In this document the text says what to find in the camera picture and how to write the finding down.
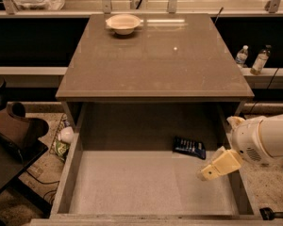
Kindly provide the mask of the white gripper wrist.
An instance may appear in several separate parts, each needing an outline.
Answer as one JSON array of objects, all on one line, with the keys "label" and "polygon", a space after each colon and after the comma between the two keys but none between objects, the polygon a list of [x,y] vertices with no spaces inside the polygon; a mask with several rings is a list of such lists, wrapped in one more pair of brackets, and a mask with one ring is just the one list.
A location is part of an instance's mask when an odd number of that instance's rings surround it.
[{"label": "white gripper wrist", "polygon": [[205,166],[197,171],[201,181],[210,181],[225,176],[242,166],[243,159],[254,164],[269,164],[271,156],[260,140],[259,127],[264,117],[244,119],[238,116],[228,117],[230,125],[229,142],[232,149],[219,148]]}]

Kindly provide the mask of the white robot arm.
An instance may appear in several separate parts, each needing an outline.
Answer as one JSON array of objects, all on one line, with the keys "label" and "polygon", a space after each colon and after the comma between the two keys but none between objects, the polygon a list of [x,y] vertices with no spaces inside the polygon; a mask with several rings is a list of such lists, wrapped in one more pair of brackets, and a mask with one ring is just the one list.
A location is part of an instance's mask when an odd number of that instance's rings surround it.
[{"label": "white robot arm", "polygon": [[230,174],[242,167],[243,162],[271,164],[283,158],[283,114],[272,117],[258,116],[227,119],[231,129],[227,134],[230,148],[219,148],[200,170],[197,177],[209,181]]}]

